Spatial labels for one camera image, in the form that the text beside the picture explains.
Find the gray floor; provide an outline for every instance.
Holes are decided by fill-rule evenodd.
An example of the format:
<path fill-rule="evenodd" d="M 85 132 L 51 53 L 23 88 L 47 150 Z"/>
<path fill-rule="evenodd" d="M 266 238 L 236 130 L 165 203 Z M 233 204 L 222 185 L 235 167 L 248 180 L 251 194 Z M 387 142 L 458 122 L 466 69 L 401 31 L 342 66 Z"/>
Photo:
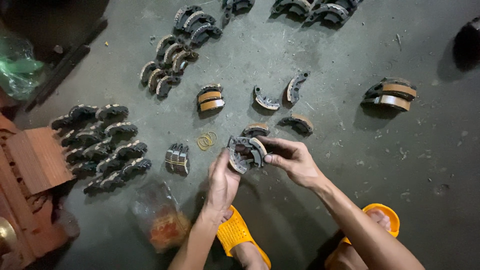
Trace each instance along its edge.
<path fill-rule="evenodd" d="M 181 84 L 158 101 L 138 80 L 141 67 L 155 54 L 150 36 L 170 33 L 173 15 L 183 4 L 200 4 L 219 19 L 220 3 L 110 1 L 105 11 L 109 26 L 90 55 L 57 95 L 19 115 L 16 123 L 40 127 L 79 103 L 120 103 L 130 108 L 129 120 L 138 125 L 138 138 L 148 144 L 146 156 L 154 166 L 126 187 L 93 198 L 82 193 L 87 181 L 77 182 L 66 208 L 78 218 L 81 234 L 59 258 L 46 260 L 51 268 L 164 269 L 171 254 L 155 254 L 128 211 L 135 189 L 164 180 L 193 217 L 202 203 L 208 165 L 230 135 L 254 122 L 268 123 L 272 136 L 304 142 L 325 175 L 358 206 L 392 207 L 401 219 L 398 239 L 427 269 L 478 265 L 480 77 L 478 70 L 461 74 L 453 67 L 451 47 L 461 26 L 480 14 L 480 5 L 471 0 L 365 0 L 335 31 L 318 24 L 302 28 L 285 15 L 270 19 L 272 3 L 258 0 L 248 14 L 235 17 L 221 39 L 198 50 L 201 57 L 187 68 Z M 280 96 L 297 70 L 312 72 L 292 110 L 315 125 L 307 138 L 276 125 L 288 109 L 262 115 L 252 108 L 254 85 Z M 414 82 L 419 94 L 411 111 L 391 120 L 359 107 L 363 93 L 386 75 Z M 208 83 L 225 88 L 226 105 L 201 119 L 195 97 Z M 219 141 L 202 152 L 195 140 L 206 131 L 215 131 Z M 165 151 L 175 142 L 191 147 L 186 178 L 164 168 Z M 234 205 L 274 269 L 306 268 L 338 230 L 311 192 L 272 167 L 246 174 Z M 213 250 L 205 268 L 229 269 L 232 261 L 218 243 Z"/>

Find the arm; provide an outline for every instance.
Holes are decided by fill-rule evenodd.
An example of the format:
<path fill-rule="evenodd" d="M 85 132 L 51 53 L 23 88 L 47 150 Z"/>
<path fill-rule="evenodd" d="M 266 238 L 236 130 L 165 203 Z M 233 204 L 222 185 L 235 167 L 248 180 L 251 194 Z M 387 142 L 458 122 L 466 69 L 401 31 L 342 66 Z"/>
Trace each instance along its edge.
<path fill-rule="evenodd" d="M 312 190 L 321 199 L 369 269 L 425 269 L 407 248 L 324 176 L 303 143 L 259 139 L 273 148 L 274 154 L 266 156 L 265 161 L 284 169 L 296 184 Z"/>
<path fill-rule="evenodd" d="M 209 189 L 205 204 L 188 238 L 168 270 L 202 270 L 222 218 L 237 194 L 240 175 L 228 168 L 224 149 L 208 168 Z"/>

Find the plastic bag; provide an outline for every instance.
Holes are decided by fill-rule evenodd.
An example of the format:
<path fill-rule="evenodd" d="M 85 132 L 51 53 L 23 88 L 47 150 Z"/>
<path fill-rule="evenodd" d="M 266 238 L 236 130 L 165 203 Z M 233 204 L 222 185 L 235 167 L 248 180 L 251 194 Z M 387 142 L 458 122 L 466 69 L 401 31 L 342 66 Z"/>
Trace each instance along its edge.
<path fill-rule="evenodd" d="M 165 182 L 139 188 L 131 210 L 157 253 L 180 246 L 192 227 Z"/>
<path fill-rule="evenodd" d="M 3 30 L 0 39 L 0 87 L 16 100 L 27 100 L 40 82 L 43 63 L 27 39 Z"/>

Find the forearm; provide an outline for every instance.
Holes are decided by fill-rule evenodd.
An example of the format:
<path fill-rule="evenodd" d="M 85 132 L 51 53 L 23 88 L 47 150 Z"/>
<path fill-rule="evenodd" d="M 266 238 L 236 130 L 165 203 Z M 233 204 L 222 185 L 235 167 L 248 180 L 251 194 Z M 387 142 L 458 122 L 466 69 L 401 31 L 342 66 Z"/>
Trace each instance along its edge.
<path fill-rule="evenodd" d="M 358 208 L 330 180 L 322 176 L 312 190 L 371 270 L 424 270 L 398 240 Z"/>
<path fill-rule="evenodd" d="M 168 270 L 203 269 L 221 218 L 217 211 L 204 207 Z"/>

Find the green plastic bag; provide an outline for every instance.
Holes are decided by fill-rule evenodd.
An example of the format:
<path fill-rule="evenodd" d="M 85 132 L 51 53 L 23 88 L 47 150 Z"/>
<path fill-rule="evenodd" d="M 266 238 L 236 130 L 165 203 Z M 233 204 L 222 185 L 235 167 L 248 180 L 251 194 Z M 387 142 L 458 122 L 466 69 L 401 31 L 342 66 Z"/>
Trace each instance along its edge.
<path fill-rule="evenodd" d="M 43 63 L 34 59 L 27 39 L 2 31 L 0 37 L 0 87 L 16 100 L 27 100 L 37 87 Z"/>

